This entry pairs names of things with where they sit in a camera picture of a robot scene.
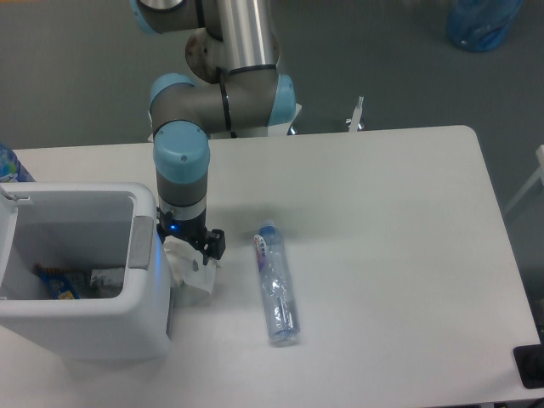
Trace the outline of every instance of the blue joint cap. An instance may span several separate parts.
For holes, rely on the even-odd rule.
[[[295,98],[295,88],[292,85],[292,79],[288,75],[280,75],[268,126],[288,123],[293,120],[296,112],[297,100]]]
[[[130,8],[133,10],[134,17],[136,18],[136,21],[138,21],[139,28],[145,33],[145,34],[158,34],[155,30],[153,30],[149,24],[147,24],[147,21],[145,21],[144,16],[142,15],[142,12],[139,10],[138,7],[138,0],[130,0]]]
[[[153,82],[153,85],[151,85],[150,106],[153,103],[153,100],[162,90],[168,88],[171,85],[175,85],[176,83],[186,83],[190,85],[191,87],[195,86],[195,83],[193,82],[193,80],[190,79],[186,75],[181,75],[181,74],[177,74],[173,72],[170,74],[159,76],[155,80],[155,82]]]
[[[153,160],[156,170],[169,181],[194,183],[210,165],[207,136],[192,122],[170,122],[155,136]]]

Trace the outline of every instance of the clear plastic bottle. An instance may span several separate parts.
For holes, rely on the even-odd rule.
[[[450,40],[468,51],[501,45],[523,0],[454,0],[446,24]]]
[[[266,222],[254,240],[270,341],[291,343],[300,325],[283,238],[274,223]]]
[[[0,143],[0,183],[34,181],[34,178],[20,164],[17,155],[5,144]]]

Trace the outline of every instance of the metal pole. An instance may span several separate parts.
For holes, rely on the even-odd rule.
[[[218,6],[229,71],[275,65],[268,0],[220,0]]]
[[[168,10],[181,4],[184,0],[140,0],[142,4],[155,10]]]

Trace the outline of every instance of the white bin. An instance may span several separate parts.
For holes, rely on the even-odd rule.
[[[167,353],[172,278],[156,233],[155,198],[146,187],[0,188],[0,325],[69,358]],[[123,288],[113,298],[52,300],[33,273],[38,263],[81,270],[124,266]]]

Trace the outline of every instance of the bottle label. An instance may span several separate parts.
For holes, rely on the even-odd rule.
[[[268,261],[269,249],[261,235],[255,235],[253,242],[255,243],[255,251],[257,252],[258,271],[261,272]]]

